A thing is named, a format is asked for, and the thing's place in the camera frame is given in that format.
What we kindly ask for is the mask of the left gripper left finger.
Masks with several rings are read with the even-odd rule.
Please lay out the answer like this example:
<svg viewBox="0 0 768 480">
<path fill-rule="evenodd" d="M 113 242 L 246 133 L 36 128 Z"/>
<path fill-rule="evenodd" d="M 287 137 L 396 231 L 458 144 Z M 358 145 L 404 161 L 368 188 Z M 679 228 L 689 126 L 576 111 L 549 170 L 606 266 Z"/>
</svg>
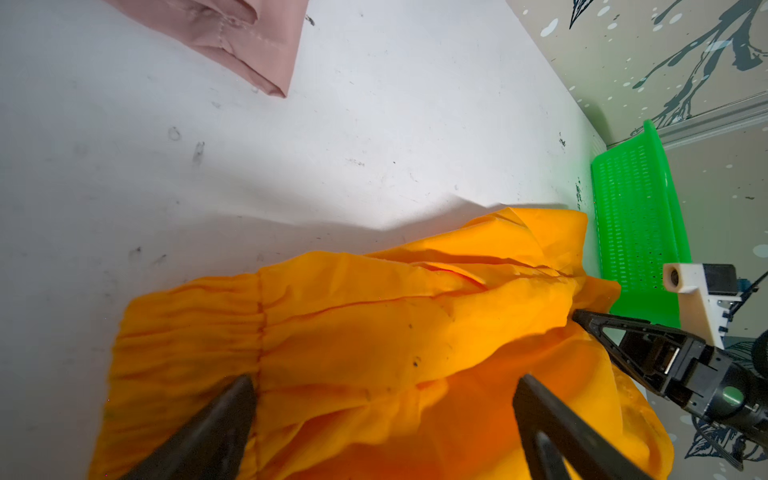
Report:
<svg viewBox="0 0 768 480">
<path fill-rule="evenodd" d="M 244 457 L 257 406 L 247 375 L 236 378 L 125 479 L 234 479 Z"/>
</svg>

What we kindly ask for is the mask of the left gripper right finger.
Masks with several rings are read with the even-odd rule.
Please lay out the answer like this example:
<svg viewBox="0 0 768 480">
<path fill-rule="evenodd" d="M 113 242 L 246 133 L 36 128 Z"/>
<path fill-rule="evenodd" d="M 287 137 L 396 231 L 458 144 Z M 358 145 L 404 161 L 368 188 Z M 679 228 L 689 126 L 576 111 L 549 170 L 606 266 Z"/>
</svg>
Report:
<svg viewBox="0 0 768 480">
<path fill-rule="evenodd" d="M 521 444 L 533 479 L 646 479 L 592 427 L 532 375 L 523 376 L 512 400 Z"/>
</svg>

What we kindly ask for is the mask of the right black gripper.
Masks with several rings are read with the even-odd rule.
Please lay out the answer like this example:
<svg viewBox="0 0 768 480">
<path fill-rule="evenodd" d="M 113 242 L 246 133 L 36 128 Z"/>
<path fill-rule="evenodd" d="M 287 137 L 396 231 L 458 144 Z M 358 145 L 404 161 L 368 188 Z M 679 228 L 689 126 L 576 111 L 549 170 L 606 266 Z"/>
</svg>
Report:
<svg viewBox="0 0 768 480">
<path fill-rule="evenodd" d="M 756 376 L 724 350 L 645 320 L 587 310 L 572 318 L 623 373 L 686 412 L 718 423 L 756 421 Z"/>
</svg>

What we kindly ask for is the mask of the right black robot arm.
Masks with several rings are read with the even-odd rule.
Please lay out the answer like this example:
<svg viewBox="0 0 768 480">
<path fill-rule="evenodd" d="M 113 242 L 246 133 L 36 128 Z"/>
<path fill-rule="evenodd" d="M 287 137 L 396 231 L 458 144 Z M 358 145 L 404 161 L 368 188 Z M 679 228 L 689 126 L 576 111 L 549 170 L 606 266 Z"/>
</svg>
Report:
<svg viewBox="0 0 768 480">
<path fill-rule="evenodd" d="M 767 380 L 720 348 L 681 329 L 586 310 L 573 321 L 625 374 L 698 420 L 729 427 L 767 446 Z"/>
</svg>

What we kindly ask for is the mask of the pink shorts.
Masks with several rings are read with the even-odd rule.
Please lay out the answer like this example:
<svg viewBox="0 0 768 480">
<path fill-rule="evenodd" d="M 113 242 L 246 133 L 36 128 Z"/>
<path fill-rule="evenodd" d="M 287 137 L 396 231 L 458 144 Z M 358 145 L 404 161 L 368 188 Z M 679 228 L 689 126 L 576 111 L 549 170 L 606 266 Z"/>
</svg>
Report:
<svg viewBox="0 0 768 480">
<path fill-rule="evenodd" d="M 285 98 L 293 77 L 307 0 L 120 0 L 111 6 Z"/>
</svg>

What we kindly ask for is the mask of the orange shorts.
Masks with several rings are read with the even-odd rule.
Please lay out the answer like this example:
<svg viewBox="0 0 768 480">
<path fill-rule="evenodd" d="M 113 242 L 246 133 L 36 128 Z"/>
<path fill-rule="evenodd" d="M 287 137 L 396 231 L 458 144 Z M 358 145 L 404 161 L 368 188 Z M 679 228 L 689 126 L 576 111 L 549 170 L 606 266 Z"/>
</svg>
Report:
<svg viewBox="0 0 768 480">
<path fill-rule="evenodd" d="M 89 477 L 127 473 L 246 375 L 243 479 L 525 479 L 512 399 L 529 374 L 664 479 L 662 423 L 571 318 L 620 293 L 583 270 L 587 229 L 581 212 L 506 208 L 377 253 L 311 252 L 139 297 Z"/>
</svg>

